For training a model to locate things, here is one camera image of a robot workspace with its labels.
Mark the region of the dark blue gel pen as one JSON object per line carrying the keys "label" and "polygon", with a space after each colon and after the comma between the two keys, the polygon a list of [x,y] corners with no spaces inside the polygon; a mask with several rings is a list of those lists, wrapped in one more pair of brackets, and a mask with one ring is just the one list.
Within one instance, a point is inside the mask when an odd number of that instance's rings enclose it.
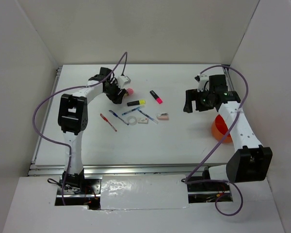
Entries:
{"label": "dark blue gel pen", "polygon": [[118,118],[119,120],[121,120],[124,124],[129,125],[128,122],[126,122],[124,119],[122,119],[122,118],[121,118],[119,115],[117,115],[114,111],[109,110],[109,112],[110,112],[113,116],[115,116],[116,118]]}

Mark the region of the red gel pen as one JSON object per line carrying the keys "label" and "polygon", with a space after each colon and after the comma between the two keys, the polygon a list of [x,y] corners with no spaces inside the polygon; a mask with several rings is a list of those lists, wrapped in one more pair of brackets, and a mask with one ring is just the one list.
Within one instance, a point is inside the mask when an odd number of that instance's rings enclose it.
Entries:
{"label": "red gel pen", "polygon": [[101,116],[101,118],[104,120],[104,121],[106,121],[110,126],[111,126],[111,128],[115,131],[115,132],[117,132],[117,129],[111,124],[111,122],[102,114],[102,113],[100,113],[100,116]]}

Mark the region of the yellow cap black highlighter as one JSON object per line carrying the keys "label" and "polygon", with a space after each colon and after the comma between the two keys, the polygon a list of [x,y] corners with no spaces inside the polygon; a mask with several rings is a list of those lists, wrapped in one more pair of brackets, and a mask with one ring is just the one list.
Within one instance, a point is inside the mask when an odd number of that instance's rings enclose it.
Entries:
{"label": "yellow cap black highlighter", "polygon": [[137,106],[137,105],[144,105],[146,103],[145,100],[135,100],[127,103],[127,106]]}

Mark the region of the pink cap black highlighter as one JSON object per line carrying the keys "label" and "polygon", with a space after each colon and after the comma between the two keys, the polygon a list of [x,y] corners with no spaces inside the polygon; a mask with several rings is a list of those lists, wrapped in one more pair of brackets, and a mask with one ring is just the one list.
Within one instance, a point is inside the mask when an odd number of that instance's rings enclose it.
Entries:
{"label": "pink cap black highlighter", "polygon": [[150,91],[150,94],[158,104],[163,103],[162,99],[153,90]]}

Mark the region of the blue clear barrel pen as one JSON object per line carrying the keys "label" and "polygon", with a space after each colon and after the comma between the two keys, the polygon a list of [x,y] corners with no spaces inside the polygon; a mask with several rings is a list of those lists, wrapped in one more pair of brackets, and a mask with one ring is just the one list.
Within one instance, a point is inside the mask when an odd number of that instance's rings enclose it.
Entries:
{"label": "blue clear barrel pen", "polygon": [[142,115],[153,121],[154,123],[158,124],[158,121],[152,117],[150,117],[148,114],[144,113],[142,110],[138,109],[138,112],[140,112]]}

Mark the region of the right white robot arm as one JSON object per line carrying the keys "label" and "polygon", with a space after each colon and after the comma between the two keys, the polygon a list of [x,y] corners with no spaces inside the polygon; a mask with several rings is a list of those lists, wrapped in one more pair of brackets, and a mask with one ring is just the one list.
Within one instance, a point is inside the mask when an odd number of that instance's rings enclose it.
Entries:
{"label": "right white robot arm", "polygon": [[226,88],[211,88],[209,91],[186,90],[184,112],[193,112],[193,101],[196,103],[196,110],[200,112],[215,108],[228,128],[235,150],[226,164],[228,180],[233,183],[263,181],[273,153],[253,133],[237,92],[228,91]]}

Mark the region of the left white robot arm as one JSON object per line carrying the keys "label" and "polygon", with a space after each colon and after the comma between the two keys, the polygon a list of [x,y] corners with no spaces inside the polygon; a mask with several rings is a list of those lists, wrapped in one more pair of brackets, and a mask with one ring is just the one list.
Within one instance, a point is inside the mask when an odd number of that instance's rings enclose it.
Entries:
{"label": "left white robot arm", "polygon": [[88,125],[88,104],[100,94],[105,94],[114,104],[121,104],[123,97],[128,94],[124,86],[130,82],[130,78],[125,75],[106,79],[98,74],[90,78],[79,91],[61,96],[58,124],[63,132],[64,143],[68,145],[63,182],[76,194],[86,188],[81,141]]}

